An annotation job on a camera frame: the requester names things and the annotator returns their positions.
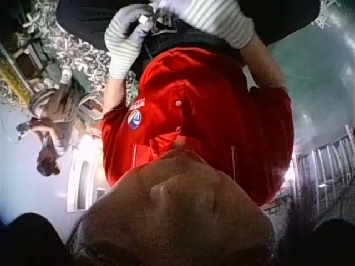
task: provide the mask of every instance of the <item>red shirt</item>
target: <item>red shirt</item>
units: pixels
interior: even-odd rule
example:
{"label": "red shirt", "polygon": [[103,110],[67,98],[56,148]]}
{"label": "red shirt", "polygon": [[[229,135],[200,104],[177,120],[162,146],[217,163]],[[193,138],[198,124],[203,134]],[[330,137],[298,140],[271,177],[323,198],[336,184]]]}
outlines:
{"label": "red shirt", "polygon": [[290,164],[291,101],[283,88],[249,92],[232,59],[200,48],[175,48],[147,66],[129,109],[118,106],[104,117],[109,184],[158,158],[178,136],[262,205],[280,189]]}

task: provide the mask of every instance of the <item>hand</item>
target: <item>hand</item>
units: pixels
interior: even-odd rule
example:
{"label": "hand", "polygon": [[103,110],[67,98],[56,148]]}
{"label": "hand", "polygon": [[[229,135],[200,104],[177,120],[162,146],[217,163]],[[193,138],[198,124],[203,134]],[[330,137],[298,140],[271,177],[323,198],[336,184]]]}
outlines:
{"label": "hand", "polygon": [[152,16],[153,8],[147,4],[132,4],[120,9],[110,22],[105,43],[111,55],[110,76],[123,80],[140,54],[144,38],[151,30],[153,23],[138,24],[128,36],[129,26],[138,21],[141,15]]}
{"label": "hand", "polygon": [[160,0],[158,7],[175,13],[192,27],[243,48],[254,34],[254,23],[237,0]]}

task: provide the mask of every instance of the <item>shirt logo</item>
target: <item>shirt logo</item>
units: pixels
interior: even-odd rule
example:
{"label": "shirt logo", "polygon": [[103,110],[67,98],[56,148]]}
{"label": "shirt logo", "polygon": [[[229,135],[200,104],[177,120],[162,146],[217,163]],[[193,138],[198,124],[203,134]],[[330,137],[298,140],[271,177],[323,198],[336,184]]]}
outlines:
{"label": "shirt logo", "polygon": [[127,123],[132,129],[137,129],[142,121],[142,114],[138,110],[134,110],[127,118]]}
{"label": "shirt logo", "polygon": [[131,105],[128,111],[136,110],[145,106],[145,98],[142,98]]}

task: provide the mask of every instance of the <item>cable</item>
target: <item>cable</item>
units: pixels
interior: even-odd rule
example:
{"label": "cable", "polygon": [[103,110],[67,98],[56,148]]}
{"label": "cable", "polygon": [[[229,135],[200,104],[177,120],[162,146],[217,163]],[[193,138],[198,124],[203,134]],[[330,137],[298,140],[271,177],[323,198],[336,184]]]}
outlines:
{"label": "cable", "polygon": [[146,52],[147,52],[147,53],[148,53],[148,55],[150,56],[150,59],[153,59],[153,57],[152,57],[151,53],[149,52],[148,47],[146,46],[146,44],[145,44],[145,43],[143,43],[143,44],[144,44],[144,48],[145,48]]}
{"label": "cable", "polygon": [[14,142],[14,141],[12,141],[12,139],[10,138],[10,136],[9,136],[9,134],[8,134],[6,128],[5,128],[4,122],[2,121],[2,117],[1,117],[1,116],[0,116],[0,121],[1,121],[1,127],[2,127],[2,129],[4,130],[5,135],[6,135],[6,138],[8,139],[8,141],[11,142],[12,144],[19,144],[19,143],[20,143],[19,141]]}

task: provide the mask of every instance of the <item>woman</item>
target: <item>woman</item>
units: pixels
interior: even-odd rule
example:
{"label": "woman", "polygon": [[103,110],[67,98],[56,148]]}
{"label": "woman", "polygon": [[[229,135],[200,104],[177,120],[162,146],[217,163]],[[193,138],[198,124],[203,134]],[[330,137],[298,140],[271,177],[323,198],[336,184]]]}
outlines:
{"label": "woman", "polygon": [[71,79],[71,70],[63,69],[59,89],[43,90],[35,94],[28,107],[32,117],[29,128],[42,143],[37,170],[43,176],[60,173],[57,159],[69,147],[80,102],[80,92],[70,89]]}

